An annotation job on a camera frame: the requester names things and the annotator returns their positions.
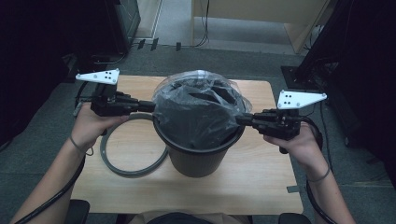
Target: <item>bracelet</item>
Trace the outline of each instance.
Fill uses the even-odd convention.
[[[81,148],[81,147],[79,147],[77,144],[76,144],[76,142],[73,140],[73,138],[72,138],[72,135],[70,135],[70,141],[72,141],[72,143],[73,143],[73,145],[75,146],[75,148],[76,149],[78,149],[78,151],[80,151],[82,154],[85,154],[86,152]]]
[[[329,166],[329,169],[327,169],[326,174],[325,174],[324,176],[320,177],[319,179],[310,180],[310,179],[308,179],[308,177],[307,177],[306,180],[308,180],[308,181],[311,182],[311,183],[316,183],[316,182],[319,182],[320,180],[323,180],[324,178],[326,178],[326,176],[328,176],[329,173],[330,173],[330,166]]]

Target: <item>black chair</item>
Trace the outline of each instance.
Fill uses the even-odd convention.
[[[283,213],[277,220],[278,224],[311,224],[311,221],[302,214]]]
[[[90,212],[90,204],[83,200],[70,200],[64,224],[84,224]]]

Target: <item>gray carpet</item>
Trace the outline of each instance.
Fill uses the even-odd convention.
[[[280,66],[297,66],[303,57],[211,49],[182,49],[159,46],[150,51],[132,49],[121,62],[122,75],[169,76],[191,70],[207,70],[227,78],[266,80],[278,93],[286,89]],[[74,97],[81,82],[60,84],[39,109],[28,128],[0,154],[0,223],[8,223],[40,177],[50,166],[63,141],[69,135]],[[89,85],[87,93],[92,90]],[[310,116],[324,132],[320,106],[308,106],[301,114]],[[352,215],[358,223],[395,223],[396,192],[385,175],[381,162],[368,164],[373,156],[364,148],[347,148],[341,127],[330,105],[322,114],[329,136],[334,174]],[[327,157],[328,148],[323,152]],[[313,212],[304,190],[304,173],[292,160],[304,204],[304,214],[313,220]],[[87,223],[114,223],[116,215],[90,214]],[[254,223],[277,223],[277,216],[255,216]]]

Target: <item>white bracket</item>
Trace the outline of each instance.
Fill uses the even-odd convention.
[[[108,70],[96,73],[77,74],[76,79],[82,81],[97,82],[109,85],[116,85],[119,81],[120,70]]]
[[[281,91],[277,101],[278,109],[299,109],[327,98],[326,93]]]

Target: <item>wooden table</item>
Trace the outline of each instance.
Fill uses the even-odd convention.
[[[139,100],[151,100],[164,77],[120,76],[119,91]],[[253,111],[274,108],[274,96],[266,81],[236,80]],[[125,178],[103,163],[98,141],[87,157],[72,198],[86,200],[92,213],[136,214],[163,209],[182,209],[195,214],[222,212],[229,215],[278,215],[302,213],[298,192],[288,193],[296,181],[290,157],[262,140],[247,127],[213,174],[192,178],[180,174],[169,158],[153,173]],[[107,156],[124,170],[144,168],[163,153],[164,142],[148,120],[129,121],[111,134]]]
[[[192,44],[194,18],[206,16],[207,1],[192,0]],[[294,51],[300,53],[315,26],[325,23],[323,20],[330,17],[328,14],[332,13],[335,3],[336,0],[211,0],[208,17],[284,23]]]

